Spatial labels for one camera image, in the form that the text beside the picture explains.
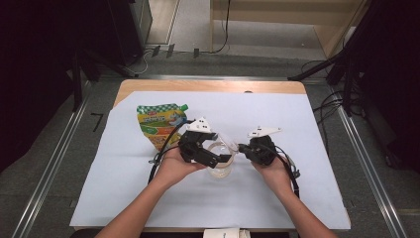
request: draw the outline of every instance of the snack pouch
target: snack pouch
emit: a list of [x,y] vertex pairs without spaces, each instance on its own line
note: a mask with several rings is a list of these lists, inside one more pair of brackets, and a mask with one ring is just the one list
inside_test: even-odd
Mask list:
[[[167,137],[173,129],[182,122],[186,121],[184,111],[188,109],[186,104],[178,106],[174,103],[156,106],[137,107],[137,119],[143,134],[154,144],[155,148],[160,151]],[[173,134],[168,145],[179,141],[180,135]]]

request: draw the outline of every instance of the white table surface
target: white table surface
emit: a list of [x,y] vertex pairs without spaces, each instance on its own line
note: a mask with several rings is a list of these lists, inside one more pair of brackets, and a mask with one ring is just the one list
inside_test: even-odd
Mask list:
[[[258,126],[300,169],[300,196],[330,229],[351,228],[340,191],[305,94],[134,92],[111,112],[70,226],[101,227],[147,185],[157,152],[137,121],[138,105],[187,104],[189,119],[205,116],[214,132],[247,144]],[[294,229],[284,207],[244,155],[227,178],[194,173],[169,189],[146,227]]]

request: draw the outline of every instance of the finger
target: finger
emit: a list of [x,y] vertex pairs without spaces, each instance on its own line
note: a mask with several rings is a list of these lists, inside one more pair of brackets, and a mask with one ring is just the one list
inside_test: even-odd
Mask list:
[[179,142],[179,141],[175,141],[175,142],[173,142],[172,144],[170,144],[170,146],[171,146],[171,147],[178,146],[178,142]]
[[262,166],[261,166],[261,165],[259,165],[259,164],[255,163],[255,162],[251,162],[251,164],[254,166],[254,168],[256,168],[256,170],[257,170],[257,171],[258,171],[258,170],[260,170],[260,169],[262,168]]
[[192,163],[191,165],[195,168],[196,171],[200,171],[207,168],[206,166],[201,165],[200,163]]
[[179,151],[179,148],[178,147],[176,147],[176,148],[170,148],[170,149],[168,149],[168,151],[166,152],[166,155],[178,155],[178,154],[180,154],[180,151]]

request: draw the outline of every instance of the metal rail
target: metal rail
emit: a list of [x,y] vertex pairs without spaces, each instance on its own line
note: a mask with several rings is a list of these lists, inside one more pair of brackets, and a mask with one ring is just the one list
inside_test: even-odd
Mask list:
[[84,91],[86,95],[82,100],[79,108],[71,114],[71,117],[67,125],[65,126],[64,132],[59,138],[59,141],[52,153],[50,161],[47,164],[46,169],[44,170],[43,176],[38,182],[35,191],[33,192],[31,198],[29,199],[25,207],[24,213],[15,229],[15,232],[12,235],[13,238],[28,237],[29,232],[31,231],[34,221],[41,210],[44,200],[47,197],[47,193],[49,192],[49,189],[53,183],[53,179],[62,162],[62,158],[65,155],[71,138],[73,137],[74,132],[83,115],[84,109],[86,108],[87,101],[92,91],[92,84],[89,81],[86,81],[86,84],[84,85]]
[[[333,87],[330,87],[330,89],[332,92],[335,91]],[[343,107],[340,107],[339,114],[346,128],[346,131],[349,134],[349,138],[356,151],[359,162],[361,163],[362,169],[364,170],[365,176],[367,177],[367,182],[370,185],[374,197],[376,198],[376,202],[380,211],[382,212],[383,218],[385,219],[386,225],[388,226],[392,237],[407,237],[401,219],[398,216],[397,210],[395,209],[388,193],[386,192],[385,187],[382,184],[382,181],[376,172],[376,169],[374,168],[374,165],[370,159],[370,156],[368,155],[368,151],[365,148],[362,138],[359,135],[353,118],[347,116]]]

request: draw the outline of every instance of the forearm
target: forearm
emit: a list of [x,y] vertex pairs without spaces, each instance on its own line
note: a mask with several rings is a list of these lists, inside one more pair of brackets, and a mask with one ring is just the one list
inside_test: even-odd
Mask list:
[[167,185],[153,180],[145,189],[116,216],[96,237],[136,237],[145,227],[158,200],[167,190]]
[[276,191],[275,195],[286,208],[297,232],[305,237],[337,237],[291,191]]

